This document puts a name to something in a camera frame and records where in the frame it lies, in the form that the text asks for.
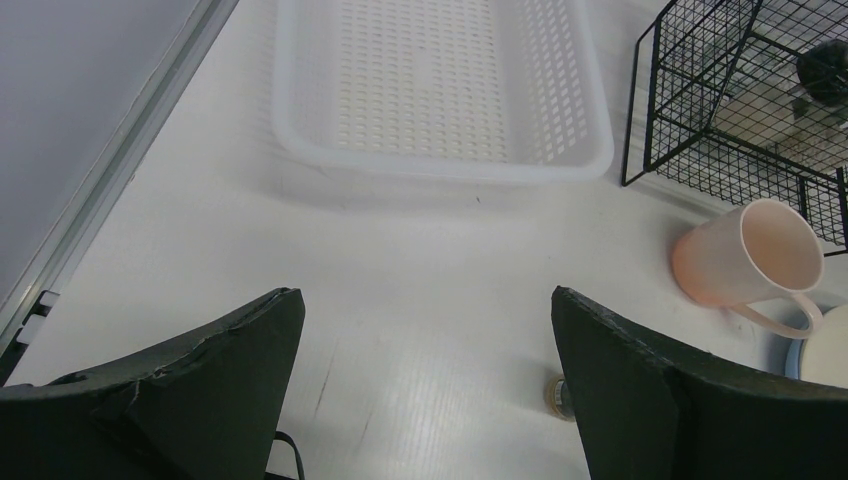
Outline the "spice jar black lid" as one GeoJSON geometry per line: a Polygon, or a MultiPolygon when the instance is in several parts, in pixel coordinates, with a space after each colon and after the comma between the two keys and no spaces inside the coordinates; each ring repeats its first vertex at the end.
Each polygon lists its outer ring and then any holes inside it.
{"type": "Polygon", "coordinates": [[[801,86],[816,102],[835,108],[847,101],[847,42],[831,39],[796,60],[801,86]]]}

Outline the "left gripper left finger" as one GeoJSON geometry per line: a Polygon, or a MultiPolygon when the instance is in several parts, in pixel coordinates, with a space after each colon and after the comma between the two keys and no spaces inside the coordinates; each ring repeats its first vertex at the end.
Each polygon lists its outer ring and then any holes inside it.
{"type": "Polygon", "coordinates": [[[5,479],[265,479],[305,319],[277,288],[198,328],[1,391],[5,479]]]}

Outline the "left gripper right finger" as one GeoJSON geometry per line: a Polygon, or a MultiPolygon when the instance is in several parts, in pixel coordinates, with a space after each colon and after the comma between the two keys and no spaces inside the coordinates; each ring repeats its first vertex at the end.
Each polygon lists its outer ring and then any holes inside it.
{"type": "Polygon", "coordinates": [[[843,479],[844,389],[755,370],[558,287],[551,322],[594,479],[843,479]]]}

